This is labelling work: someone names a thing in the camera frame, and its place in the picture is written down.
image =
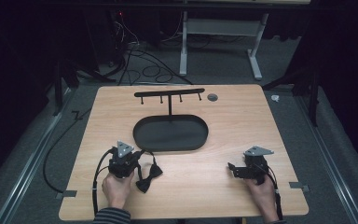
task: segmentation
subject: gray carpet floor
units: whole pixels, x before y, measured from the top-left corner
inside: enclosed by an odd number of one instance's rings
[[[263,79],[256,81],[245,52],[252,46],[252,38],[237,39],[229,36],[213,36],[209,41],[209,44],[206,44],[206,39],[199,37],[189,40],[191,48],[188,51],[186,78],[193,84],[265,85],[284,74],[298,44],[298,40],[285,42],[281,42],[278,38],[263,40],[257,52]],[[141,43],[132,52],[137,56],[130,57],[128,69],[131,72],[123,75],[122,85],[132,83],[138,77],[138,73],[140,77],[136,85],[149,85],[169,78],[169,76],[156,78],[154,74],[158,69],[154,65],[157,60],[137,50],[154,55],[175,72],[179,70],[180,46],[177,41],[167,42],[159,48]],[[162,70],[159,74],[163,75],[164,72],[166,73],[165,70]],[[57,126],[46,142],[46,148],[52,148],[46,163],[46,171],[53,186],[58,189],[66,188],[88,121],[88,116],[86,116],[65,133],[68,127],[74,123],[75,114],[72,111],[79,111],[80,114],[86,112],[92,107],[99,87],[109,85],[89,79],[80,79],[80,81],[79,88],[70,90],[66,94],[67,105],[60,116],[58,118],[52,116],[54,102],[51,101],[30,124],[2,166],[0,170],[0,212],[27,161],[35,154],[40,139],[54,121],[57,121]],[[169,83],[185,84],[179,77],[173,77]],[[290,89],[291,86],[288,85],[265,91],[266,99],[297,177],[300,182],[310,187],[310,191],[304,193],[310,212],[305,216],[285,217],[285,219],[289,223],[358,223],[358,219],[353,221],[351,218],[353,217],[351,211],[358,210],[358,155],[352,147],[351,141],[343,131],[322,89],[318,97],[317,128],[309,125],[309,120],[302,110],[302,103],[307,102],[307,97],[293,97]],[[272,94],[280,95],[278,103],[270,99]],[[355,208],[348,209],[344,202],[350,199],[342,198],[338,193],[339,189],[335,185],[334,177],[329,173],[329,164],[325,162],[321,143],[315,137],[315,132],[321,135],[323,147],[328,149],[334,166],[337,167],[340,176],[345,181],[344,183],[353,197]],[[42,167],[43,161],[35,166],[35,173],[31,176],[32,181],[24,195],[19,195],[18,206],[13,208],[12,216],[8,222],[63,223],[58,217],[62,200],[57,199],[57,193],[49,188],[44,181]],[[262,219],[249,217],[247,222],[250,224],[262,223]]]

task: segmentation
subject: metal rail on floor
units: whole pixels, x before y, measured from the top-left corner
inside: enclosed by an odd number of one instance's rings
[[[344,209],[346,210],[348,217],[351,220],[351,223],[358,223],[358,206],[356,202],[353,200],[351,190],[348,188],[347,183],[345,182],[344,178],[339,172],[336,163],[333,157],[331,156],[318,128],[312,125],[312,122],[308,117],[308,108],[306,106],[303,97],[301,96],[295,97],[295,100],[297,106],[299,107],[302,114],[304,115],[304,119],[307,121],[308,125],[310,126],[310,130],[312,131],[312,134],[322,154],[326,171],[329,174],[331,181],[333,182],[333,185],[337,191],[337,195],[341,200]]]
[[[48,141],[62,117],[62,111],[64,111],[68,103],[72,100],[74,93],[75,90],[71,90],[69,88],[66,89],[64,93],[65,97],[62,110],[51,120],[48,128],[45,130],[41,139],[39,140],[35,151],[32,153],[31,157],[25,164],[19,176],[19,179],[16,181],[16,184],[14,185],[12,191],[10,192],[5,204],[0,211],[0,223],[11,222],[11,219],[16,213],[16,210],[19,207],[25,192],[27,191],[34,178],[34,174],[36,173],[39,164],[45,158],[48,152]]]

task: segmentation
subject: hand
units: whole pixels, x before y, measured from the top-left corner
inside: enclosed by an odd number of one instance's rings
[[[103,193],[107,199],[109,207],[122,209],[131,191],[131,181],[133,172],[129,177],[117,178],[115,175],[108,174],[103,180]]]
[[[275,207],[275,189],[271,179],[265,175],[264,183],[261,185],[257,185],[253,179],[244,180],[252,193],[255,205],[264,218],[264,222],[278,221],[279,218]]]

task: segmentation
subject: black oval tray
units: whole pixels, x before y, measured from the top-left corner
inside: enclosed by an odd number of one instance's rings
[[[194,150],[202,147],[208,132],[208,125],[197,116],[164,115],[139,120],[132,134],[139,148],[160,152]]]

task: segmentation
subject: white desk frame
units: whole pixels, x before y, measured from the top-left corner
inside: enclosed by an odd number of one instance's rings
[[[187,11],[183,12],[182,51],[180,56],[180,71],[182,77],[187,75],[187,34],[199,35],[246,35],[254,36],[255,44],[247,49],[249,62],[256,80],[261,80],[261,72],[255,54],[260,45],[261,37],[267,24],[269,14],[263,14],[261,21],[222,21],[189,19]]]

